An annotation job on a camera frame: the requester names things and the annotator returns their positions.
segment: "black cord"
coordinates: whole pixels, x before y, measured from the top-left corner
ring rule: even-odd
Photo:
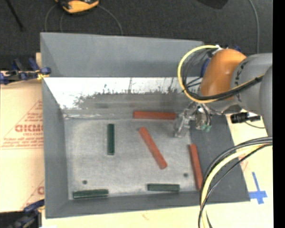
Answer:
[[[21,23],[21,21],[20,21],[18,15],[17,15],[16,11],[14,10],[14,7],[13,7],[13,5],[11,4],[10,0],[5,0],[5,1],[6,1],[6,3],[8,4],[8,7],[9,7],[11,13],[13,14],[13,16],[14,16],[16,22],[18,23],[19,28],[20,28],[20,31],[22,31],[22,32],[25,31],[26,29],[25,29],[24,25]]]
[[[252,139],[225,150],[220,155],[218,155],[208,166],[205,175],[203,176],[204,180],[209,176],[210,172],[213,170],[213,168],[217,165],[218,162],[220,162],[222,159],[224,159],[226,156],[230,155],[231,153],[235,152],[236,150],[242,147],[247,147],[255,144],[268,144],[269,142],[272,143],[272,140],[273,140],[272,137],[262,137],[262,138]]]
[[[249,125],[249,126],[251,126],[251,127],[255,127],[255,128],[259,128],[259,129],[264,129],[264,128],[265,128],[265,127],[258,127],[258,126],[255,126],[255,125],[250,124],[250,123],[248,123],[248,122],[244,122],[244,123],[246,123],[247,125]]]
[[[53,10],[54,7],[56,7],[58,5],[58,3],[56,3],[55,5],[53,5],[48,11],[47,11],[47,14],[46,14],[46,18],[44,20],[44,31],[47,32],[48,30],[48,17],[49,17],[49,14],[51,13],[51,11]]]
[[[118,24],[118,27],[119,27],[119,29],[120,29],[121,35],[123,35],[123,34],[124,34],[123,28],[122,28],[120,22],[118,21],[118,19],[114,16],[114,14],[112,14],[109,10],[107,10],[107,9],[104,8],[103,6],[97,5],[97,7],[98,7],[98,8],[101,8],[101,9],[104,10],[104,11],[106,11],[108,14],[110,14],[110,15],[114,18],[114,20],[115,20],[115,21],[117,22],[117,24]],[[66,12],[64,11],[64,13],[61,15],[60,20],[59,20],[60,32],[63,32],[63,30],[62,30],[62,21],[63,21],[63,17],[64,17],[64,15],[65,15],[65,13],[66,13]]]
[[[123,28],[122,28],[122,25],[120,24],[120,22],[118,21],[118,19],[114,16],[114,14],[112,14],[109,10],[107,10],[105,7],[103,6],[100,6],[100,5],[97,5],[97,7],[101,8],[102,10],[106,11],[108,14],[110,14],[114,20],[117,22],[118,24],[118,27],[120,29],[120,34],[123,36],[124,35],[124,32],[123,32]]]
[[[228,173],[230,173],[237,165],[239,165],[241,162],[243,162],[245,159],[247,159],[248,157],[250,157],[251,155],[253,155],[254,153],[256,153],[257,151],[265,148],[265,147],[268,147],[268,146],[271,146],[272,144],[266,144],[254,151],[252,151],[251,153],[249,153],[248,155],[246,155],[245,157],[243,157],[241,160],[237,161],[235,164],[233,164],[229,169],[228,171],[213,185],[213,187],[208,191],[206,197],[205,197],[205,200],[203,201],[202,205],[200,206],[200,213],[199,213],[199,219],[198,219],[198,226],[200,228],[200,220],[201,220],[201,215],[204,211],[204,208],[206,206],[206,202],[208,201],[209,197],[211,196],[211,194],[213,193],[214,189],[218,186],[218,184],[228,175]]]
[[[255,6],[253,5],[253,2],[251,0],[248,0],[252,9],[253,9],[253,12],[255,14],[255,17],[256,17],[256,53],[258,54],[259,53],[259,47],[260,47],[260,25],[259,25],[259,22],[258,22],[258,15],[257,15],[257,11],[256,11],[256,8]]]
[[[214,99],[214,100],[224,100],[224,99],[227,99],[227,98],[229,98],[231,96],[234,96],[234,95],[238,94],[239,92],[243,91],[244,89],[247,89],[247,88],[249,88],[249,87],[251,87],[251,86],[261,82],[262,79],[263,79],[263,76],[259,76],[259,77],[256,77],[254,80],[251,80],[251,81],[243,84],[242,86],[240,86],[240,87],[238,87],[236,89],[231,89],[231,90],[229,90],[227,92],[223,92],[223,93],[217,94],[217,95],[210,95],[210,96],[200,96],[200,95],[198,95],[196,93],[193,93],[193,92],[189,91],[189,89],[188,89],[188,87],[186,85],[184,85],[184,87],[185,87],[185,90],[187,91],[187,93],[189,95],[191,95],[192,97],[194,97],[195,99],[197,99],[197,100],[212,100],[212,99]]]

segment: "blue clamp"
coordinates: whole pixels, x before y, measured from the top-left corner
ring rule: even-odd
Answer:
[[[44,199],[32,203],[23,209],[23,212],[27,215],[17,219],[12,225],[9,225],[7,228],[28,228],[36,220],[36,216],[40,213],[37,210],[38,208],[44,206]]]
[[[11,70],[7,71],[5,74],[0,73],[0,85],[34,79],[39,75],[46,76],[52,73],[52,70],[49,67],[39,68],[38,64],[32,57],[28,59],[28,63],[32,71],[25,70],[18,58],[14,59],[11,65]]]

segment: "blue tape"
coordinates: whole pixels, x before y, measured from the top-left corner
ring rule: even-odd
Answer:
[[[249,192],[249,197],[250,199],[256,199],[258,204],[263,204],[264,203],[263,198],[267,198],[267,194],[265,191],[260,190],[260,187],[257,182],[257,177],[254,172],[252,172],[252,176],[255,181],[257,191]]]

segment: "green block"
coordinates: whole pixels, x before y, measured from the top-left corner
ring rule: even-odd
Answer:
[[[108,155],[115,154],[115,129],[114,124],[108,124]]]
[[[149,183],[147,184],[148,191],[169,191],[169,192],[178,192],[180,191],[179,184],[158,184],[158,183]]]
[[[108,189],[95,189],[95,190],[84,190],[73,192],[74,199],[89,199],[97,197],[106,197],[109,195]]]

